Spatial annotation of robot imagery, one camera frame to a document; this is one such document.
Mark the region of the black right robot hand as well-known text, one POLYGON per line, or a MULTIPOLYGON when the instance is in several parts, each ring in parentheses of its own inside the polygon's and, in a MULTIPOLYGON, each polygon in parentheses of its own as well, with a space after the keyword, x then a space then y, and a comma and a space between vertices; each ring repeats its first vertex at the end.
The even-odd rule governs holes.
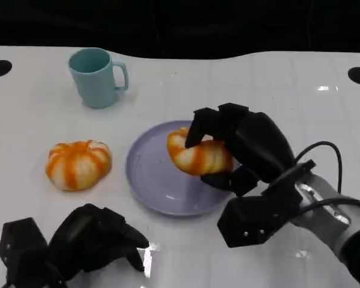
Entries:
POLYGON ((218 110, 194 111, 186 148, 198 145, 205 135, 221 140, 240 166, 232 172, 212 173, 201 180, 220 190, 243 196, 262 181, 270 184, 295 165, 293 151, 282 131, 263 112, 252 112, 234 103, 218 110))

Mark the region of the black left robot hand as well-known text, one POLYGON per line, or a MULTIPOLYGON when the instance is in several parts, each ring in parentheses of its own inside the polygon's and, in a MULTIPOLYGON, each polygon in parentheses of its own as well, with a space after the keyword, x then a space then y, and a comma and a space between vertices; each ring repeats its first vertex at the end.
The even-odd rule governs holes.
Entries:
POLYGON ((88 203, 73 210, 52 236, 49 263, 64 281, 80 272, 104 268, 119 258, 143 272, 138 249, 148 247, 148 239, 123 216, 88 203))

